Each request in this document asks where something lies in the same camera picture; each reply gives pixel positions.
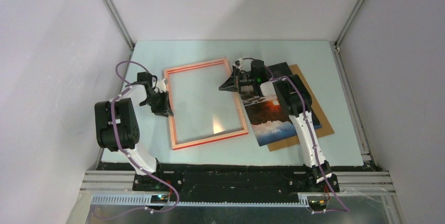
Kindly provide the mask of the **clear acrylic sheet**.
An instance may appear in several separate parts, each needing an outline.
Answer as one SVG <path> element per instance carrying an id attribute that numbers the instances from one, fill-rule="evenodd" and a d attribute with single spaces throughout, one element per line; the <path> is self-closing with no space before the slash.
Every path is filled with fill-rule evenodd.
<path id="1" fill-rule="evenodd" d="M 169 75 L 177 144 L 243 130 L 234 93 L 219 90 L 228 77 L 223 63 Z"/>

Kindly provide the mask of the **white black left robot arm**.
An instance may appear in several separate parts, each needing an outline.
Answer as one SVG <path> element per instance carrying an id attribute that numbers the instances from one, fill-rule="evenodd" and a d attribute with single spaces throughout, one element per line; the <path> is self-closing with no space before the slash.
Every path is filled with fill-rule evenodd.
<path id="1" fill-rule="evenodd" d="M 94 105 L 98 145 L 124 155 L 138 175 L 148 174 L 145 183 L 155 191 L 164 188 L 166 177 L 156 171 L 157 159 L 139 144 L 141 133 L 135 109 L 149 106 L 155 115 L 173 116 L 167 83 L 165 78 L 139 72 L 137 80 L 117 97 Z"/>

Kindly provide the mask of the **sunset photo print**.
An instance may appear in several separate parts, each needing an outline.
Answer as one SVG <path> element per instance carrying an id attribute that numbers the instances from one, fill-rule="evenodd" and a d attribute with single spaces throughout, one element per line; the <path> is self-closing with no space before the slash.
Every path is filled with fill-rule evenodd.
<path id="1" fill-rule="evenodd" d="M 275 95 L 260 97 L 254 94 L 252 86 L 244 86 L 241 87 L 240 97 L 259 146 L 288 138 L 299 144 L 296 130 Z"/>

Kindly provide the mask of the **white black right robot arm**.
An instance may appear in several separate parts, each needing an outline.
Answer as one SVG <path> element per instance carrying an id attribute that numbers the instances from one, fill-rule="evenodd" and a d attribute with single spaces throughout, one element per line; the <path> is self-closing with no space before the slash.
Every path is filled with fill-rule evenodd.
<path id="1" fill-rule="evenodd" d="M 262 60 L 251 58 L 251 70 L 242 70 L 244 59 L 238 59 L 232 66 L 229 78 L 219 87 L 220 91 L 241 92 L 242 87 L 251 86 L 255 96 L 275 97 L 282 111 L 289 119 L 280 124 L 281 132 L 295 133 L 299 139 L 306 172 L 305 184 L 311 191 L 323 188 L 334 193 L 337 182 L 329 162 L 323 154 L 313 124 L 313 99 L 297 74 L 275 75 Z"/>

